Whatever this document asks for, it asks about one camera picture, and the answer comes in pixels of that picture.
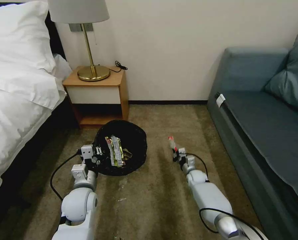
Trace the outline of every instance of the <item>white duvet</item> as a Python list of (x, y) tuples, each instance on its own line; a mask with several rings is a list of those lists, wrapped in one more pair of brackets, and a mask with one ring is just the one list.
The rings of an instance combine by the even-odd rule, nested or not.
[(62, 80), (71, 69), (61, 56), (55, 60), (52, 75), (0, 64), (0, 185), (1, 175), (66, 95)]

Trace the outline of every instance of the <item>brass lamp base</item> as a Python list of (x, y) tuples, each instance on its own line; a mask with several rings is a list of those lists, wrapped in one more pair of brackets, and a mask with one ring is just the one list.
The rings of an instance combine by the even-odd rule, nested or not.
[(83, 67), (78, 71), (78, 78), (82, 81), (96, 82), (110, 76), (110, 69), (104, 66), (94, 66), (95, 72), (91, 70), (91, 66)]

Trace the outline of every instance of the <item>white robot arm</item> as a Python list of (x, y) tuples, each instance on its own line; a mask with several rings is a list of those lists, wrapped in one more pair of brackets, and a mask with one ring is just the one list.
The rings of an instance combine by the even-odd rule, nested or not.
[(90, 165), (96, 162), (95, 156), (92, 145), (81, 148), (83, 161), (71, 169), (75, 179), (74, 189), (62, 201), (60, 223), (52, 240), (94, 240), (94, 214), (98, 204), (98, 196), (94, 192), (97, 175), (88, 170), (86, 163)]
[(173, 137), (169, 137), (169, 142), (173, 150), (173, 161), (180, 164), (186, 175), (202, 221), (214, 225), (219, 234), (227, 240), (268, 240), (259, 229), (229, 216), (228, 214), (233, 216), (230, 202), (215, 184), (210, 183), (206, 173), (196, 170), (194, 156), (188, 156), (184, 148), (177, 149)]

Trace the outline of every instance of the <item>carpet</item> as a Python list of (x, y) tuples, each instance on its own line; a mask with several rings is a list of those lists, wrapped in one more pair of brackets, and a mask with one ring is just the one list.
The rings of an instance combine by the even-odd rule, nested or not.
[[(95, 239), (221, 239), (201, 223), (185, 175), (172, 162), (169, 135), (187, 152), (205, 161), (210, 181), (226, 195), (234, 213), (261, 227), (206, 106), (132, 105), (129, 121), (147, 134), (147, 160), (127, 176), (99, 174)], [(0, 225), (0, 240), (52, 238), (61, 202), (50, 189), (51, 173), (76, 149), (92, 143), (96, 132), (68, 129), (54, 133), (20, 192), (31, 207), (9, 209)], [(75, 157), (54, 178), (54, 186), (62, 196), (72, 190), (70, 170), (78, 163)], [(196, 166), (204, 170), (198, 160)]]

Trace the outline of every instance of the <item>white lampshade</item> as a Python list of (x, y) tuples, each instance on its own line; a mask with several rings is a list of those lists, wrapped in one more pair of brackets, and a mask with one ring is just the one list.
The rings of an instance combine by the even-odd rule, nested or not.
[(94, 23), (109, 19), (105, 0), (48, 0), (51, 20), (58, 23)]

